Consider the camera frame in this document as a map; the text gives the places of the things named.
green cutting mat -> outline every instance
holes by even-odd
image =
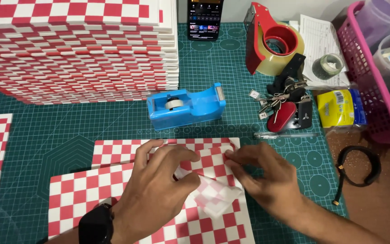
[[[96,140],[240,137],[242,145],[256,143],[253,133],[266,131],[266,121],[258,119],[260,105],[248,93],[264,92],[273,77],[252,76],[246,70],[243,24],[221,25],[216,42],[188,41],[185,29],[179,25],[180,88],[199,92],[220,82],[227,107],[219,121],[154,131],[144,101],[35,106],[0,93],[0,114],[14,114],[0,181],[0,243],[46,241],[49,178],[89,169]],[[323,135],[315,112],[313,124],[301,132]],[[331,204],[338,179],[324,136],[268,142],[297,167],[307,197],[347,216],[343,199],[339,207]],[[311,243],[246,198],[257,243]]]

wooden surface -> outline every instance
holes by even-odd
[[[381,157],[382,173],[371,186],[358,188],[344,182],[343,194],[350,219],[390,241],[390,147],[370,143],[360,133],[327,135],[334,161],[346,146],[361,145],[373,149]],[[360,183],[368,175],[371,165],[365,154],[351,152],[344,164],[349,178]]]

hand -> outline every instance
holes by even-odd
[[[180,213],[189,193],[200,185],[199,176],[190,173],[179,181],[172,178],[181,161],[196,162],[199,156],[184,147],[158,148],[147,164],[147,153],[163,140],[150,140],[139,147],[129,182],[121,199],[112,207],[112,244],[133,244],[158,231]]]
[[[225,162],[246,191],[271,214],[285,224],[295,219],[304,205],[297,185],[296,168],[266,142],[247,145],[236,152],[227,151]],[[241,165],[251,164],[264,170],[262,178],[252,178]]]

smartphone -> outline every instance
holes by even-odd
[[[224,0],[188,0],[188,38],[215,41],[219,36]]]

tape roll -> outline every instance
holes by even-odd
[[[291,25],[287,25],[284,22],[277,22],[280,25],[285,25],[289,27],[292,31],[295,32],[297,36],[297,47],[295,51],[287,56],[278,56],[266,49],[264,47],[264,33],[260,26],[258,26],[258,50],[262,55],[266,57],[260,65],[258,65],[257,71],[264,75],[279,75],[285,66],[290,62],[291,58],[293,58],[295,53],[300,53],[303,55],[303,51],[305,49],[305,44],[303,43],[303,38],[300,36],[299,32],[296,31]]]
[[[165,108],[166,109],[173,109],[173,108],[178,108],[183,106],[183,101],[182,100],[172,100],[167,103],[165,103]]]

